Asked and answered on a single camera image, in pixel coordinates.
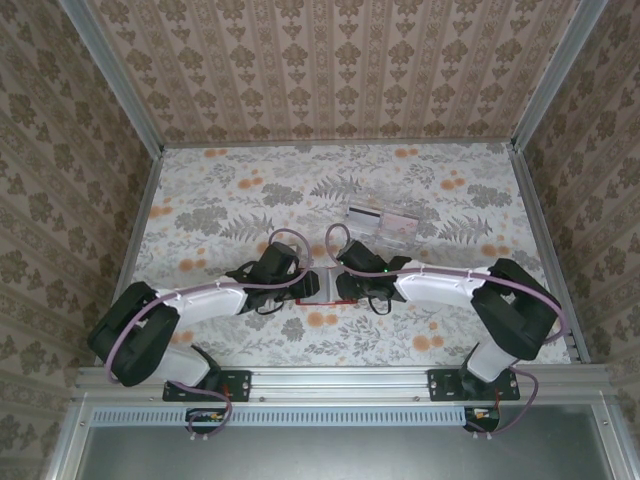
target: metal bar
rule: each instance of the metal bar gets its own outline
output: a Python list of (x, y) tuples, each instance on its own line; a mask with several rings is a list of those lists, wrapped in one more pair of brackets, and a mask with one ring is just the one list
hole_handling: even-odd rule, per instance
[(520, 194), (522, 195), (522, 203), (529, 217), (529, 224), (531, 225), (531, 231), (533, 232), (533, 238), (538, 247), (538, 253), (540, 254), (540, 261), (542, 262), (542, 268), (544, 269), (545, 277), (549, 282), (549, 290), (558, 299), (562, 305), (562, 309), (567, 315), (569, 321), (569, 328), (575, 341), (575, 348), (578, 351), (580, 361), (583, 363), (589, 363), (591, 357), (587, 349), (587, 344), (584, 340), (584, 335), (580, 329), (578, 317), (573, 308), (573, 302), (569, 295), (569, 289), (564, 281), (562, 275), (562, 269), (560, 268), (560, 262), (556, 255), (556, 251), (553, 248), (553, 242), (551, 241), (551, 235), (547, 228), (547, 223), (544, 220), (544, 214), (542, 213), (542, 207), (536, 194), (536, 189), (529, 173), (529, 168), (524, 158), (522, 151), (509, 151), (511, 157), (511, 164), (513, 165), (513, 171), (520, 188)]
[[(96, 407), (91, 427), (178, 426), (186, 427), (190, 407)], [(218, 422), (194, 421), (193, 426)], [(229, 419), (230, 427), (382, 427), (462, 426), (462, 407), (266, 407), (238, 404)]]
[(69, 407), (47, 472), (47, 480), (75, 480), (87, 444), (92, 414), (91, 405)]
[(147, 185), (144, 189), (142, 200), (140, 201), (140, 207), (138, 208), (136, 223), (133, 225), (131, 238), (129, 239), (129, 246), (127, 247), (127, 253), (124, 256), (120, 275), (118, 276), (118, 283), (116, 284), (116, 289), (113, 292), (113, 298), (111, 300), (112, 303), (122, 295), (122, 292), (124, 292), (131, 283), (131, 278), (133, 277), (133, 272), (136, 268), (138, 253), (140, 252), (140, 245), (142, 245), (142, 238), (144, 237), (144, 230), (147, 226), (149, 213), (151, 212), (151, 204), (153, 203), (153, 197), (156, 194), (158, 182), (160, 181), (163, 161), (162, 157), (158, 157), (151, 165)]
[[(433, 367), (353, 368), (247, 368), (252, 371), (252, 408), (273, 406), (411, 406), (485, 405), (487, 402), (431, 402), (426, 372)], [(540, 382), (537, 404), (594, 404), (602, 395), (613, 395), (604, 365), (522, 365)], [(518, 379), (521, 400), (531, 394), (533, 384)], [(149, 379), (133, 388), (106, 381), (102, 368), (83, 368), (76, 379), (72, 402), (100, 406), (172, 406), (163, 402), (163, 381)], [(202, 402), (198, 406), (215, 406)]]
[(508, 137), (487, 138), (354, 138), (332, 140), (269, 140), (263, 142), (222, 142), (222, 143), (166, 143), (165, 149), (178, 148), (231, 148), (231, 147), (314, 147), (320, 145), (423, 145), (433, 143), (509, 143)]
[(607, 0), (585, 0), (578, 5), (513, 133), (513, 140), (518, 149), (524, 150), (529, 143), (606, 5)]
[(61, 0), (62, 8), (71, 19), (82, 41), (87, 46), (93, 61), (98, 65), (102, 75), (113, 90), (118, 102), (124, 109), (131, 124), (138, 132), (151, 158), (160, 156), (162, 137), (148, 115), (143, 99), (129, 81), (125, 67), (118, 61), (104, 37), (99, 23), (93, 18), (86, 1)]
[(592, 406), (598, 433), (615, 480), (639, 479), (640, 463), (620, 406), (604, 398)]

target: vented panel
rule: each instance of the vented panel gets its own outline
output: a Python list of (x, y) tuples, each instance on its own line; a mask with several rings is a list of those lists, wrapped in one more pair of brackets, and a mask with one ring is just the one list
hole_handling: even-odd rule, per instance
[[(185, 407), (100, 407), (92, 427), (185, 426)], [(454, 426), (464, 425), (463, 407), (412, 408), (256, 408), (236, 407), (229, 425), (234, 426)]]

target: gray panel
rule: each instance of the gray panel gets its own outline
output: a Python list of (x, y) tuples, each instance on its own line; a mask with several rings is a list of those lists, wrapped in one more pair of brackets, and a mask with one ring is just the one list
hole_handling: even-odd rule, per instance
[(591, 408), (536, 407), (487, 441), (461, 428), (92, 429), (80, 479), (611, 479)]

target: patterned wall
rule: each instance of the patterned wall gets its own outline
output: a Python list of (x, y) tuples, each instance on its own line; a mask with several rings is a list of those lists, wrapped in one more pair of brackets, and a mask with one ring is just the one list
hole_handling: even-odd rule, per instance
[(640, 439), (640, 2), (609, 2), (526, 156), (588, 345)]
[(90, 0), (166, 143), (508, 137), (577, 0)]
[(37, 478), (150, 159), (56, 1), (0, 2), (0, 478)]

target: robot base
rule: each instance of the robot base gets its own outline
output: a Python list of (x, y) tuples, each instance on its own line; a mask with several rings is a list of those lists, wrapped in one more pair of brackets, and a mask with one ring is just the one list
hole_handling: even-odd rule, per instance
[(471, 395), (463, 388), (460, 369), (436, 368), (427, 373), (432, 402), (495, 401), (496, 395), (500, 396), (501, 402), (520, 400), (516, 374), (511, 370), (504, 370), (495, 381), (487, 383), (486, 388), (476, 395)]

